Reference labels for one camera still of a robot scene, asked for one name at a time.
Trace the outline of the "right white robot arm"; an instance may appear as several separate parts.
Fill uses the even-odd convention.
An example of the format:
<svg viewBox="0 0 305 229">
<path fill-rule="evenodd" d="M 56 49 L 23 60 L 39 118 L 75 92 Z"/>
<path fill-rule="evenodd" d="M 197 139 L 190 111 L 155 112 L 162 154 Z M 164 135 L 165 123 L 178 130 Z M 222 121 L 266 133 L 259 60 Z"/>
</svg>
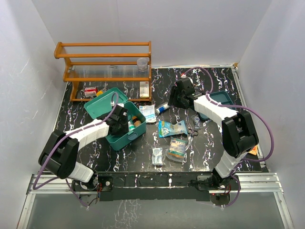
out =
<svg viewBox="0 0 305 229">
<path fill-rule="evenodd" d="M 245 155 L 259 143 L 258 135 L 251 114 L 238 112 L 213 100 L 210 95 L 196 91 L 189 78 L 182 78 L 171 89 L 168 105 L 201 113 L 222 130 L 224 153 L 212 171 L 212 176 L 205 182 L 210 187 L 224 189 L 229 185 L 234 169 Z"/>
</svg>

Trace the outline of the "blue white spray can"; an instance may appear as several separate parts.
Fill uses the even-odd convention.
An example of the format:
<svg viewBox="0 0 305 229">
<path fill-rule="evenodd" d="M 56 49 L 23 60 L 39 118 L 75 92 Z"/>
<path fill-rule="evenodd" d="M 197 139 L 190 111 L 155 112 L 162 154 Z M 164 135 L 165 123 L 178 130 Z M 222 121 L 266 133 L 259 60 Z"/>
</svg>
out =
<svg viewBox="0 0 305 229">
<path fill-rule="evenodd" d="M 164 103 L 164 104 L 158 106 L 158 107 L 155 109 L 155 113 L 156 113 L 157 115 L 159 115 L 159 114 L 163 113 L 164 111 L 166 111 L 166 110 L 169 109 L 169 108 L 170 108 L 170 106 L 168 105 L 168 103 Z"/>
</svg>

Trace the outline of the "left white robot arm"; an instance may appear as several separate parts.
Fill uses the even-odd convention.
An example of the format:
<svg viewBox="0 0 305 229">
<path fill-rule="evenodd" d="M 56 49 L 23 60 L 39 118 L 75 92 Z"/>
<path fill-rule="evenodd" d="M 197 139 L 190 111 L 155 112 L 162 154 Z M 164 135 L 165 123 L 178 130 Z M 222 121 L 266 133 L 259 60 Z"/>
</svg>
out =
<svg viewBox="0 0 305 229">
<path fill-rule="evenodd" d="M 91 142 L 109 135 L 122 136 L 128 133 L 128 110 L 117 104 L 106 114 L 90 123 L 69 132 L 54 130 L 40 157 L 39 164 L 60 179 L 78 180 L 87 190 L 98 186 L 93 169 L 77 162 L 78 152 Z"/>
</svg>

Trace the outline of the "teal medicine kit box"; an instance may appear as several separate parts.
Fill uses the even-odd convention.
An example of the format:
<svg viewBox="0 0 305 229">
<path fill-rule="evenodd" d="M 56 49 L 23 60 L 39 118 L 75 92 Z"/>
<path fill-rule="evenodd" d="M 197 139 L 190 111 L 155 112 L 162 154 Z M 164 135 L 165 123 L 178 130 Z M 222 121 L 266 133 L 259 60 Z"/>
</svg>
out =
<svg viewBox="0 0 305 229">
<path fill-rule="evenodd" d="M 144 134 L 146 131 L 146 119 L 136 105 L 129 101 L 127 96 L 118 88 L 112 88 L 102 95 L 97 96 L 84 105 L 92 119 L 102 120 L 112 110 L 111 102 L 118 101 L 118 104 L 124 104 L 128 110 L 128 120 L 132 122 L 132 117 L 137 116 L 142 124 L 135 127 L 133 131 L 129 131 L 125 135 L 107 135 L 106 139 L 114 150 L 120 150 L 131 143 L 134 139 Z"/>
</svg>

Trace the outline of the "bandage roll packet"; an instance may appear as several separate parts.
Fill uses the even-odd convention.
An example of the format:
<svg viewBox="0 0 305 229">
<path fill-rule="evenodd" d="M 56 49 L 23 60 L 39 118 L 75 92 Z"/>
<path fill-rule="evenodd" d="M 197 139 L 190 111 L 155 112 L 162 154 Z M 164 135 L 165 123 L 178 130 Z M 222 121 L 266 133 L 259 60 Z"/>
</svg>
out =
<svg viewBox="0 0 305 229">
<path fill-rule="evenodd" d="M 187 142 L 179 138 L 171 138 L 170 145 L 166 151 L 166 156 L 169 160 L 182 163 L 185 159 L 185 151 Z"/>
</svg>

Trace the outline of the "teal divided tray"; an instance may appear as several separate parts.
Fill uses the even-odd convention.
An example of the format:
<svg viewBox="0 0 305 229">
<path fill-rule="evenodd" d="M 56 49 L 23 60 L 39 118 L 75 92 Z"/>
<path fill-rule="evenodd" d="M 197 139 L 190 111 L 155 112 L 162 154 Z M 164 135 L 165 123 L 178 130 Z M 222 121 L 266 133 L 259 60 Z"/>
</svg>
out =
<svg viewBox="0 0 305 229">
<path fill-rule="evenodd" d="M 231 100 L 231 97 L 226 91 L 218 91 L 218 92 L 210 93 L 210 97 L 221 104 L 234 105 L 233 101 Z M 199 113 L 199 118 L 201 121 L 206 121 L 209 119 L 207 116 L 205 116 L 202 113 Z"/>
</svg>

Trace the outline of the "white blue mask packet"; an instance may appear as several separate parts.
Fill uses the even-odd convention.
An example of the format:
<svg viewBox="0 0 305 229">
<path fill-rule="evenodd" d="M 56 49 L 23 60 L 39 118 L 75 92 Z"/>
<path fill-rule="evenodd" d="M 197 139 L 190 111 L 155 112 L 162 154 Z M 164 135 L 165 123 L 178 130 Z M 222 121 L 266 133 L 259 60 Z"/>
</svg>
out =
<svg viewBox="0 0 305 229">
<path fill-rule="evenodd" d="M 154 105 L 140 105 L 139 110 L 145 117 L 147 123 L 155 123 L 157 121 Z"/>
</svg>

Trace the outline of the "brown syrup bottle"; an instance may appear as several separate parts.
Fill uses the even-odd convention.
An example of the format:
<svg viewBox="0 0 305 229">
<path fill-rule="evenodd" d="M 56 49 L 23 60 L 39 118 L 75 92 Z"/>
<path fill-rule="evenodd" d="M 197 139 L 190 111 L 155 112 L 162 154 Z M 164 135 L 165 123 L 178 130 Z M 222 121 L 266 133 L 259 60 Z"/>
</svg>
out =
<svg viewBox="0 0 305 229">
<path fill-rule="evenodd" d="M 137 116 L 132 117 L 132 123 L 135 127 L 138 127 L 142 124 L 141 120 Z"/>
</svg>

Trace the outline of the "white green pill bottle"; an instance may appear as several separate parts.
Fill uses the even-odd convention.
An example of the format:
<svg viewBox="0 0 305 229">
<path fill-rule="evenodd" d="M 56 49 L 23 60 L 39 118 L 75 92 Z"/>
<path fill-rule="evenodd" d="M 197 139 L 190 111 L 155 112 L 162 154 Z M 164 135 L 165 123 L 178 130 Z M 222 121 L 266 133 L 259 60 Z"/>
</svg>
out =
<svg viewBox="0 0 305 229">
<path fill-rule="evenodd" d="M 128 128 L 129 128 L 129 131 L 133 131 L 135 129 L 135 126 L 131 121 L 128 122 Z"/>
</svg>

